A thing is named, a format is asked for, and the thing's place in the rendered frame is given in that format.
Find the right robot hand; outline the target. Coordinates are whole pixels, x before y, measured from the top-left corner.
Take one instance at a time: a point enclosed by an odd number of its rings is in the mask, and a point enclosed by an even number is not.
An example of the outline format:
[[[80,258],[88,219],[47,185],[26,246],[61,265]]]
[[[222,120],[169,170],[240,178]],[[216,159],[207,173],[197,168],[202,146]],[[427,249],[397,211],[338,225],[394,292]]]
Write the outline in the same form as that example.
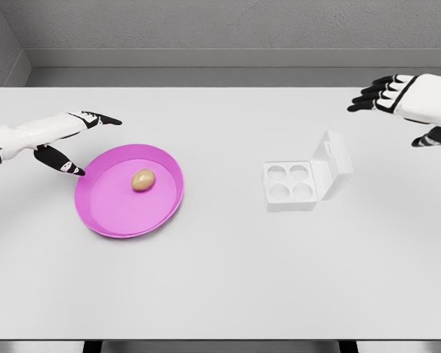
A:
[[[412,146],[441,146],[441,76],[396,74],[376,79],[347,108],[350,113],[360,110],[378,110],[432,125],[426,134],[412,141]]]

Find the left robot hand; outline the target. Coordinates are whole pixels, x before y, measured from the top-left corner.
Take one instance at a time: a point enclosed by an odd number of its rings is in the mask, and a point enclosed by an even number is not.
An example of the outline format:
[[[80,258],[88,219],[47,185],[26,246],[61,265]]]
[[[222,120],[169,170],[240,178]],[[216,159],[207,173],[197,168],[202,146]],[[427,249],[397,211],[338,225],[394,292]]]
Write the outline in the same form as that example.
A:
[[[85,170],[75,165],[61,151],[51,144],[78,135],[80,132],[100,125],[121,125],[116,118],[91,111],[57,113],[19,126],[25,133],[28,147],[33,149],[34,157],[44,165],[67,174],[84,176]]]

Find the tan egg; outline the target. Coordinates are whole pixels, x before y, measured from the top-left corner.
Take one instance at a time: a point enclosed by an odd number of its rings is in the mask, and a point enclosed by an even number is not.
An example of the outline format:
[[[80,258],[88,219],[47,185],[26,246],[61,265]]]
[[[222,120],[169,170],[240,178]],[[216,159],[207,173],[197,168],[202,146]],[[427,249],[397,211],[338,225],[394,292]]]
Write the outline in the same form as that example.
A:
[[[132,190],[137,192],[148,190],[153,186],[155,180],[155,173],[150,168],[140,169],[132,176]]]

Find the white egg box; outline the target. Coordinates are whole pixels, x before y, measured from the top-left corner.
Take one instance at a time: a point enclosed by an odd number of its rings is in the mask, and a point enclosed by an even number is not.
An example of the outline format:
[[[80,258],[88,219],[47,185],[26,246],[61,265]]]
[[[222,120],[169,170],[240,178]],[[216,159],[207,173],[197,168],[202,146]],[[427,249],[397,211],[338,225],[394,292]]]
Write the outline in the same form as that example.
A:
[[[353,172],[343,136],[328,130],[309,160],[263,163],[266,210],[311,211],[339,194]]]

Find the pink round plate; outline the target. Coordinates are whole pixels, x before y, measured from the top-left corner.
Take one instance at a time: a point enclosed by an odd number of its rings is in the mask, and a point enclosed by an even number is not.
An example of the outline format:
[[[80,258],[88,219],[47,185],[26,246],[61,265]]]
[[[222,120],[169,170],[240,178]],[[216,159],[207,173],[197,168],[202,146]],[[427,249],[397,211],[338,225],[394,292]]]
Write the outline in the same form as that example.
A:
[[[154,184],[135,191],[131,179],[148,168]],[[115,147],[97,156],[78,178],[76,212],[89,229],[110,238],[130,238],[162,226],[178,209],[184,175],[176,159],[146,144]]]

